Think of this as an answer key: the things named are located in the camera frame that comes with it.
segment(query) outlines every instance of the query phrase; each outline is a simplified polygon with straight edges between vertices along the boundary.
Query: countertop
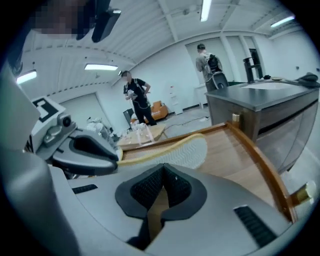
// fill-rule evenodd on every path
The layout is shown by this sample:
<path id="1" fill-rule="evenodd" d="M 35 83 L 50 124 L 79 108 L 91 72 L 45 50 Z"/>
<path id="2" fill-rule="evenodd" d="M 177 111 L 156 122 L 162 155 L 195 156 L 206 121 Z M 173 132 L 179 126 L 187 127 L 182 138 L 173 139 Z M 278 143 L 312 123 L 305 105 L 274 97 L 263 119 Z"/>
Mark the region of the countertop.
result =
<path id="1" fill-rule="evenodd" d="M 254 89 L 242 88 L 248 85 L 258 85 L 264 83 L 285 83 L 290 85 L 290 88 L 284 89 Z M 307 88 L 304 86 L 295 85 L 290 81 L 258 81 L 255 83 L 242 83 L 234 86 L 229 86 L 224 89 L 207 92 L 208 97 L 214 97 L 225 100 L 253 111 L 260 111 L 262 109 L 280 104 L 299 96 L 317 91 L 318 88 Z"/>

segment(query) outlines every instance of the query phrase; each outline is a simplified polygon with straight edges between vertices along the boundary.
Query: floor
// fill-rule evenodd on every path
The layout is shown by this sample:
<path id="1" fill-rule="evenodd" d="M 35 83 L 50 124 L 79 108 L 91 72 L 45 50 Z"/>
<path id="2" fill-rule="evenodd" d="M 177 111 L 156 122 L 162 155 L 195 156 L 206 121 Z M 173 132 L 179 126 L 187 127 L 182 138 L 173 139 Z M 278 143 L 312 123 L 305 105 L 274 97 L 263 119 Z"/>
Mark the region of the floor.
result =
<path id="1" fill-rule="evenodd" d="M 166 124 L 165 133 L 169 138 L 211 126 L 208 107 L 192 108 L 179 115 L 170 115 L 158 123 Z M 295 192 L 308 181 L 314 181 L 317 188 L 320 188 L 320 107 L 305 149 L 292 169 L 284 172 L 281 178 L 289 193 Z M 309 201 L 299 205 L 296 208 L 298 218 L 308 214 L 313 206 Z"/>

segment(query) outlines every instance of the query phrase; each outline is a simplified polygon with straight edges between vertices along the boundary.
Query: table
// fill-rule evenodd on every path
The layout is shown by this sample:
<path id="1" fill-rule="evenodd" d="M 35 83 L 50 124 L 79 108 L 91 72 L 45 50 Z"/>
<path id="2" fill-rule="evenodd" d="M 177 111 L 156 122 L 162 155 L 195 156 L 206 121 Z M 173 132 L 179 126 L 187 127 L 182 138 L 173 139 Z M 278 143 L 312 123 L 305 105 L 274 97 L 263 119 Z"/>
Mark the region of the table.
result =
<path id="1" fill-rule="evenodd" d="M 158 124 L 158 125 L 154 125 L 154 126 L 149 126 L 149 130 L 152 133 L 155 141 L 157 141 L 161 137 L 162 134 L 166 138 L 168 138 L 167 135 L 165 134 L 165 128 L 166 128 L 165 124 Z M 145 136 L 145 134 L 147 134 L 147 132 L 144 131 L 143 134 L 144 135 L 142 135 L 140 137 L 141 143 L 142 144 L 150 143 L 151 139 L 149 137 Z M 139 147 L 140 145 L 138 142 L 137 132 L 136 131 L 129 132 L 129 134 L 127 135 L 127 138 L 124 138 L 124 137 L 121 138 L 118 141 L 117 145 L 119 147 L 121 147 L 123 150 Z"/>

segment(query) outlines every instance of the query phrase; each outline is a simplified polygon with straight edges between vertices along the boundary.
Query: chair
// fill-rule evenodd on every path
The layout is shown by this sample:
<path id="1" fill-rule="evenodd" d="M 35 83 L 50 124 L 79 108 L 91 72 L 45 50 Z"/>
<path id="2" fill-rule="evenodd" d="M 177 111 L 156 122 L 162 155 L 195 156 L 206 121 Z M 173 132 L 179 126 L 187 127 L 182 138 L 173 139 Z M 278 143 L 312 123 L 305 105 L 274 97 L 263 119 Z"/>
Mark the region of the chair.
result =
<path id="1" fill-rule="evenodd" d="M 117 162 L 117 172 L 130 172 L 132 169 L 164 163 L 197 169 L 205 162 L 207 151 L 205 136 L 196 133 L 154 153 L 134 159 L 120 160 Z"/>
<path id="2" fill-rule="evenodd" d="M 153 103 L 153 106 L 151 107 L 151 115 L 153 117 L 154 120 L 159 120 L 159 119 L 163 119 L 165 118 L 169 112 L 168 112 L 168 108 L 166 105 L 161 106 L 162 102 L 161 100 L 156 101 Z M 134 123 L 137 119 L 136 118 L 132 118 L 131 122 Z"/>

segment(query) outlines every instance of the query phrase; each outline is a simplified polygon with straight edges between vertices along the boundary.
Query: ceiling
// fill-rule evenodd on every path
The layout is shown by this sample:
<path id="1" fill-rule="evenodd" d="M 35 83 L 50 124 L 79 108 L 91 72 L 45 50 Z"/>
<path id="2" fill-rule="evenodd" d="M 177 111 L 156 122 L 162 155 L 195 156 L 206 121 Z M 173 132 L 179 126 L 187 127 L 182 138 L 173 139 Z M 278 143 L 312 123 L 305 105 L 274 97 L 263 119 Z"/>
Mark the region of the ceiling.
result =
<path id="1" fill-rule="evenodd" d="M 82 40 L 53 39 L 31 31 L 23 47 L 23 73 L 37 78 L 21 86 L 31 98 L 98 84 L 112 85 L 119 70 L 130 70 L 159 50 L 184 39 L 217 31 L 273 36 L 299 26 L 272 29 L 290 12 L 276 0 L 212 0 L 209 18 L 200 22 L 202 0 L 111 0 L 122 11 L 111 34 L 99 43 L 89 32 Z M 117 71 L 84 70 L 87 63 L 117 65 Z"/>

